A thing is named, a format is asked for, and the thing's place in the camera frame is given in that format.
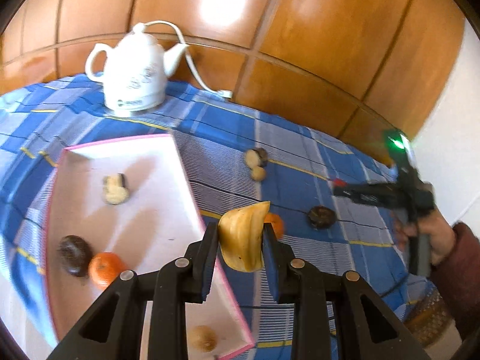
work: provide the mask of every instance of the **white tray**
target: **white tray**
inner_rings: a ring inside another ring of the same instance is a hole
[[[123,173],[129,199],[113,206],[102,199],[104,176]],[[184,255],[202,239],[205,227],[173,138],[148,135],[112,139],[64,150],[50,200],[46,240],[46,280],[57,338],[62,339],[101,291],[88,279],[70,276],[60,266],[57,246],[75,234],[94,253],[116,252],[138,274],[156,271]],[[144,332],[151,308],[147,308]],[[218,262],[206,302],[186,305],[187,331],[210,326],[218,345],[210,353],[189,348],[189,359],[229,359],[254,345],[250,330]],[[142,338],[146,358],[148,335]]]

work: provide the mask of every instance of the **sleeve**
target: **sleeve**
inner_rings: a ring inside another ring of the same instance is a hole
[[[430,279],[465,339],[480,321],[480,243],[464,223],[457,223],[453,230],[457,235],[455,247],[433,268]]]

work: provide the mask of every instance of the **white teapot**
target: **white teapot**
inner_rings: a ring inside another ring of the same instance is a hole
[[[103,83],[105,106],[120,117],[148,112],[163,103],[167,78],[175,73],[188,47],[179,43],[165,52],[145,28],[143,23],[136,24],[115,48],[97,43],[85,63],[87,77]],[[101,51],[106,52],[105,67],[102,76],[95,76],[92,63]]]

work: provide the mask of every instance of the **teapot lid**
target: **teapot lid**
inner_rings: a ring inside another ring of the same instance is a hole
[[[117,47],[136,48],[141,46],[157,45],[157,40],[150,34],[145,33],[146,25],[143,23],[135,24],[132,32],[127,34]]]

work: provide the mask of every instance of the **teapot spout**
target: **teapot spout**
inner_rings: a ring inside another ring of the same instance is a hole
[[[179,66],[180,58],[187,47],[187,44],[177,43],[171,49],[165,51],[163,55],[163,68],[167,77],[173,76]]]

